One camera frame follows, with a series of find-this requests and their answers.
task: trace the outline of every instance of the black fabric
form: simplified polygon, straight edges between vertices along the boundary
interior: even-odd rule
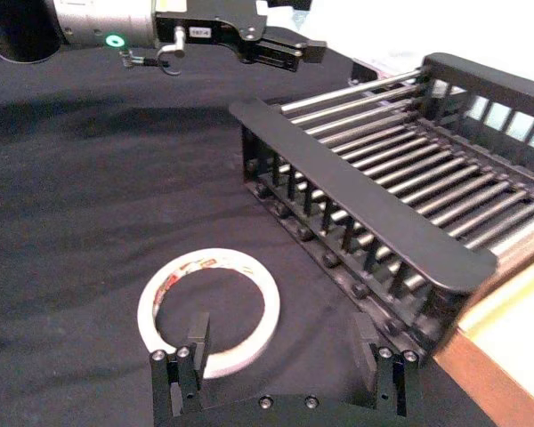
[[[242,185],[227,111],[343,87],[350,62],[329,52],[293,74],[189,48],[179,78],[122,69],[101,49],[0,61],[0,425],[151,425],[138,298],[166,262],[215,246],[265,265],[281,315],[250,368],[206,382],[205,405],[266,392],[368,401],[348,335],[355,309]],[[262,306],[246,278],[201,272],[170,291],[158,323],[177,344],[190,314],[210,310],[221,350]],[[422,378],[429,425],[492,425],[434,363]]]

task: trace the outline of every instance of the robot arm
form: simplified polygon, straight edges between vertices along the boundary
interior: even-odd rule
[[[241,62],[290,71],[300,60],[322,61],[324,43],[270,34],[267,8],[255,0],[0,0],[0,57],[35,63],[62,44],[107,45],[126,67],[159,66],[172,76],[179,72],[165,58],[184,56],[188,44],[227,46]],[[134,47],[159,50],[147,59]]]

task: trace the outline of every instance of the green led light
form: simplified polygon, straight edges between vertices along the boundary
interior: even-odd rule
[[[125,45],[125,39],[116,34],[111,34],[105,38],[105,43],[110,47],[123,47]]]

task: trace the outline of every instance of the white tape roll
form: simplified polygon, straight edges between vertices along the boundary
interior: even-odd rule
[[[165,342],[158,333],[155,318],[164,295],[178,280],[191,272],[203,269],[235,270],[250,278],[263,295],[264,311],[259,325],[242,343],[207,359],[204,378],[218,378],[238,372],[253,363],[265,350],[279,321],[279,290],[272,275],[249,255],[231,249],[210,248],[185,254],[170,261],[150,280],[139,300],[137,320],[142,340],[149,352],[164,350],[168,354],[176,348]]]

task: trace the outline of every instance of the bolt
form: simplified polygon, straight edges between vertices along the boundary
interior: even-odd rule
[[[417,354],[413,351],[406,351],[403,353],[403,357],[406,358],[408,362],[415,362],[417,360]]]
[[[190,354],[190,349],[188,347],[182,347],[178,350],[178,357],[179,358],[186,358]]]
[[[309,409],[314,409],[315,407],[319,405],[319,400],[315,398],[314,396],[309,396],[308,398],[304,400],[304,404]]]
[[[314,233],[304,226],[297,229],[296,235],[302,242],[308,242],[314,238]]]
[[[284,220],[291,214],[291,210],[286,205],[277,203],[277,206],[275,207],[275,213],[281,220]]]
[[[262,409],[269,409],[273,406],[273,399],[271,399],[269,396],[263,396],[259,399],[259,406]]]
[[[370,290],[366,285],[360,282],[352,283],[352,293],[356,298],[362,300],[368,296]]]
[[[380,356],[382,356],[384,359],[389,359],[392,356],[392,351],[388,349],[387,347],[382,347],[378,353]]]
[[[326,252],[324,255],[322,255],[322,263],[325,265],[325,267],[333,269],[340,263],[340,260],[334,252]]]
[[[166,353],[164,353],[163,350],[156,350],[154,354],[152,355],[152,360],[162,360],[166,356]]]
[[[269,190],[269,187],[267,187],[262,182],[257,182],[257,185],[255,186],[255,194],[257,194],[257,196],[261,200],[263,200],[264,198],[269,196],[270,193],[271,193],[271,191]]]

